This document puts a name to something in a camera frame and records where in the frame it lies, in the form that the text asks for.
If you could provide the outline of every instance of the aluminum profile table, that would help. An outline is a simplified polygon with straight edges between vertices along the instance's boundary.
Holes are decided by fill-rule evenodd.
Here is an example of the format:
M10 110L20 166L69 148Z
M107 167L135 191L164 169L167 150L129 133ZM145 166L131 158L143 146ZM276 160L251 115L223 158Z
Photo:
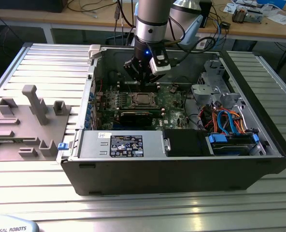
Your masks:
M70 141L88 68L88 47L22 48L0 79L0 97L28 104L19 93L25 83L36 83L45 102L64 100L72 106L64 135L64 141ZM272 83L267 85L278 88L279 80L278 86ZM0 162L0 214L34 220L43 232L286 232L286 170L265 176L247 191L91 197L77 195L54 161Z

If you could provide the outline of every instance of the blue connector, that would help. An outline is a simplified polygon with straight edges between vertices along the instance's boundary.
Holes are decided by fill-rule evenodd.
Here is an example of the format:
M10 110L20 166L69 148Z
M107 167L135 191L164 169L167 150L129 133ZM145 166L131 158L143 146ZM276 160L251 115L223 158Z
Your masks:
M69 150L69 144L67 144L67 143L59 143L57 149L58 149L58 151Z
M226 135L224 134L211 134L209 135L210 143L227 143Z
M258 135L253 134L253 138L254 138L254 141L256 142L256 144L259 143L260 140L259 140Z

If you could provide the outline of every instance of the wooden table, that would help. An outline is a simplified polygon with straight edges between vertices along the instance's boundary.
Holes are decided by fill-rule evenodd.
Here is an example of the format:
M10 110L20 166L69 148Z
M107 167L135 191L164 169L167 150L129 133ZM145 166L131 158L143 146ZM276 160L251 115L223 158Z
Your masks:
M82 4L91 3L90 0L81 0ZM275 23L267 18L263 19L261 24L255 23L233 23L231 14L224 13L222 10L229 0L215 1L215 8L223 21L231 23L228 39L242 39L254 41L286 42L286 25ZM98 8L112 3L112 0L103 0L99 4L89 6L88 9ZM124 12L128 20L131 21L130 3L124 3ZM79 10L78 0L71 3L73 9ZM48 13L38 11L22 10L1 10L0 17L10 26L40 27L43 29L48 43L54 43L52 29L80 29L80 30L104 30L113 31L114 29L114 11L116 5L108 6L97 10L97 18L74 12L65 8L62 13ZM118 21L117 30L121 31L121 20ZM129 31L129 26L124 22L124 31ZM199 29L198 36L204 37L213 35L215 27L212 20L208 20L205 28Z

